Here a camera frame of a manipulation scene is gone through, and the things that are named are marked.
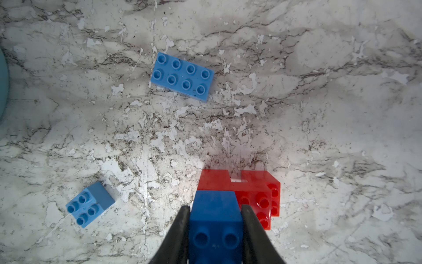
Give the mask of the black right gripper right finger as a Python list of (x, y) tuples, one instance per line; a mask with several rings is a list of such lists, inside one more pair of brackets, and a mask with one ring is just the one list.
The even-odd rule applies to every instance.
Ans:
[(242, 262), (244, 264), (286, 264), (269, 240), (250, 205), (242, 205), (244, 222)]

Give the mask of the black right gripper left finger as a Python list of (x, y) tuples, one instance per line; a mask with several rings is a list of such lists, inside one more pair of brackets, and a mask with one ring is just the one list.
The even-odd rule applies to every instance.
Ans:
[(189, 259), (190, 207), (182, 206), (150, 264), (186, 264)]

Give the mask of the dark blue square lego brick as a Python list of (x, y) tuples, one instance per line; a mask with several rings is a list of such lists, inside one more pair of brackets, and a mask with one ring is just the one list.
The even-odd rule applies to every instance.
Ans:
[(243, 237), (233, 191), (196, 191), (189, 219), (189, 263), (240, 264)]

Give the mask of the red long lego brick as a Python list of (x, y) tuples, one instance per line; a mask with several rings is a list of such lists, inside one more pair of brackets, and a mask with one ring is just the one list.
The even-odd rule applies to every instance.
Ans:
[(228, 170), (204, 169), (198, 190), (233, 191), (238, 205), (250, 205), (264, 230), (271, 229), (271, 218), (280, 216), (280, 182), (265, 170), (244, 170), (241, 181), (233, 182)]

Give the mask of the small blue lego brick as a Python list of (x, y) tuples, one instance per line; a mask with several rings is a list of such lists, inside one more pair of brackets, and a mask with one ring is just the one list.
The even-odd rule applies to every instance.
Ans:
[(85, 228), (114, 203), (110, 193), (98, 181), (69, 201), (66, 209), (76, 219), (76, 223)]

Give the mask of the light blue long lego brick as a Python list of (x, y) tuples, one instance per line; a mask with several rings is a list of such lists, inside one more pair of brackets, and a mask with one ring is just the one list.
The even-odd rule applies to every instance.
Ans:
[(206, 101), (213, 82), (214, 71), (164, 53), (158, 53), (151, 83)]

